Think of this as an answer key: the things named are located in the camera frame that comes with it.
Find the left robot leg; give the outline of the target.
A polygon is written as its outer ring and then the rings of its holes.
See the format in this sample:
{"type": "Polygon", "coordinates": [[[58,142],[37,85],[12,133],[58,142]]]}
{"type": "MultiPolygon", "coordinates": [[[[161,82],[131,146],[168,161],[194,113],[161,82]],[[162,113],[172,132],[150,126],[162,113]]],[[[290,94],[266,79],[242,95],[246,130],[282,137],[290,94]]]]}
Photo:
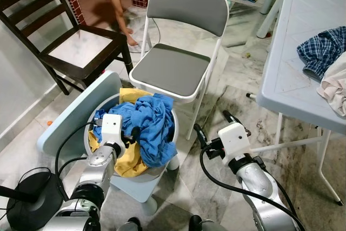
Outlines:
{"type": "Polygon", "coordinates": [[[143,231],[143,228],[139,218],[131,217],[126,223],[119,226],[116,231],[143,231]]]}

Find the grey folding chair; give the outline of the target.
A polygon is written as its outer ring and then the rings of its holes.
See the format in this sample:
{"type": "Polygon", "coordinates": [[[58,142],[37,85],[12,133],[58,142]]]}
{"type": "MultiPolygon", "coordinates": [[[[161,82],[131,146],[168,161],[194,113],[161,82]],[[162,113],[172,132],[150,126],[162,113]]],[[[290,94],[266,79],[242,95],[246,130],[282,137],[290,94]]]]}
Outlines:
{"type": "Polygon", "coordinates": [[[170,45],[158,43],[141,52],[140,61],[129,73],[130,82],[139,89],[168,95],[176,103],[194,103],[187,138],[209,85],[218,52],[227,28],[227,0],[149,0],[143,37],[148,35],[149,19],[160,18],[193,25],[217,36],[211,56],[204,56],[170,45]]]}

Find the blue plaid shirt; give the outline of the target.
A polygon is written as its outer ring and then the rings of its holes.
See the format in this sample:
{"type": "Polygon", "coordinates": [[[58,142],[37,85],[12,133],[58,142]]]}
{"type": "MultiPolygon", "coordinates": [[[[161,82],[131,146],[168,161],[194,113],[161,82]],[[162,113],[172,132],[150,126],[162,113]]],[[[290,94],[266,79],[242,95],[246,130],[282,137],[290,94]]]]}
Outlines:
{"type": "Polygon", "coordinates": [[[346,27],[322,31],[297,46],[297,54],[304,61],[302,71],[320,82],[327,69],[346,51],[346,27]]]}

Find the light blue folding table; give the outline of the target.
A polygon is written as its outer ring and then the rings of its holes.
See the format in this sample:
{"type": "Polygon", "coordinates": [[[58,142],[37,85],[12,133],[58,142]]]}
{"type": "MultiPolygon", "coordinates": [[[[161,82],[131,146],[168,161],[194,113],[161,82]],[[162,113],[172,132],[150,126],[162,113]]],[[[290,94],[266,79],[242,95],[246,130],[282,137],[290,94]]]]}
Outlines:
{"type": "Polygon", "coordinates": [[[273,145],[255,148],[254,152],[281,148],[318,145],[318,174],[334,196],[343,201],[322,174],[322,164],[333,133],[346,135],[346,120],[336,114],[316,92],[319,80],[302,71],[304,63],[297,55],[297,46],[317,34],[345,24],[346,0],[283,0],[277,28],[268,48],[262,85],[254,98],[260,107],[278,113],[273,145]],[[318,137],[280,143],[284,117],[291,117],[318,127],[318,137]]]}

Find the dark wooden chair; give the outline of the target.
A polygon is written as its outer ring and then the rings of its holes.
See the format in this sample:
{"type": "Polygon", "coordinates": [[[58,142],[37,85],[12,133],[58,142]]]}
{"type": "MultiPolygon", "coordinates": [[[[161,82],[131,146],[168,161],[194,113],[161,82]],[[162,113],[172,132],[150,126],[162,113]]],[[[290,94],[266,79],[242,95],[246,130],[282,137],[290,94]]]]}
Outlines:
{"type": "Polygon", "coordinates": [[[79,24],[67,0],[0,0],[0,21],[65,95],[69,86],[82,92],[78,85],[91,85],[114,60],[123,62],[128,72],[134,67],[124,34],[79,24]],[[29,37],[62,14],[71,25],[45,48],[37,48],[29,37]]]}

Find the yellow garment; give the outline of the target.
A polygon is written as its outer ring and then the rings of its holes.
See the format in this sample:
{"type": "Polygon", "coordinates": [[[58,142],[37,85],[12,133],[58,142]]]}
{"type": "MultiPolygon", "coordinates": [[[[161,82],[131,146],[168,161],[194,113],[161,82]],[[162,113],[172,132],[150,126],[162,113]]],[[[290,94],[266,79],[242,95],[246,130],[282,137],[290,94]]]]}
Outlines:
{"type": "Polygon", "coordinates": [[[148,128],[153,120],[154,113],[149,105],[152,94],[145,90],[121,88],[116,97],[118,103],[109,110],[96,110],[93,120],[101,120],[107,112],[123,117],[123,134],[132,134],[134,140],[124,138],[129,147],[124,150],[123,157],[116,160],[115,172],[122,177],[140,176],[149,168],[142,159],[141,143],[144,138],[141,137],[141,132],[148,128]]]}

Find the black round stand base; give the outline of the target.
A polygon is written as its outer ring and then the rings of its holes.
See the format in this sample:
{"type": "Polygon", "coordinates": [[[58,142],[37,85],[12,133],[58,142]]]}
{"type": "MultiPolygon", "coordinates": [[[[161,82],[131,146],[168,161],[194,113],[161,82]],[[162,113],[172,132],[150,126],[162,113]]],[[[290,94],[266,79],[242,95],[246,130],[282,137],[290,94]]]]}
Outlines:
{"type": "Polygon", "coordinates": [[[63,203],[58,176],[39,171],[25,177],[15,188],[0,186],[0,197],[8,198],[6,216],[15,231],[37,231],[45,226],[63,203]]]}

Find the blue garment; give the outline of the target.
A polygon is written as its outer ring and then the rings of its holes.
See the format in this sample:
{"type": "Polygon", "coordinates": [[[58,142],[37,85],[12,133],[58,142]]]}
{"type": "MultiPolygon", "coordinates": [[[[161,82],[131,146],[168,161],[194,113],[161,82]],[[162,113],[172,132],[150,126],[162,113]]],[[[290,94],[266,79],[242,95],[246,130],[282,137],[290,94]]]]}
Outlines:
{"type": "Polygon", "coordinates": [[[141,132],[144,138],[141,143],[142,159],[149,168],[165,166],[176,155],[175,118],[171,112],[173,99],[171,97],[152,94],[150,108],[153,110],[153,120],[148,128],[141,132]]]}

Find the grey round laundry tub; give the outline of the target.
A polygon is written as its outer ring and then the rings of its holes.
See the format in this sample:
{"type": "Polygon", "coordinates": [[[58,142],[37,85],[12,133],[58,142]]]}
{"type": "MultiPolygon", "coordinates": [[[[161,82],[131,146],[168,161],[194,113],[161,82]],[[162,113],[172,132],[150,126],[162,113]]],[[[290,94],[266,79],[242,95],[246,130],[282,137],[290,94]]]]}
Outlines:
{"type": "Polygon", "coordinates": [[[87,119],[89,123],[96,122],[84,134],[88,155],[103,143],[101,119],[107,113],[118,115],[123,121],[124,147],[115,162],[115,176],[146,182],[163,174],[176,156],[178,117],[172,100],[161,94],[128,93],[124,98],[119,94],[108,97],[87,119]]]}

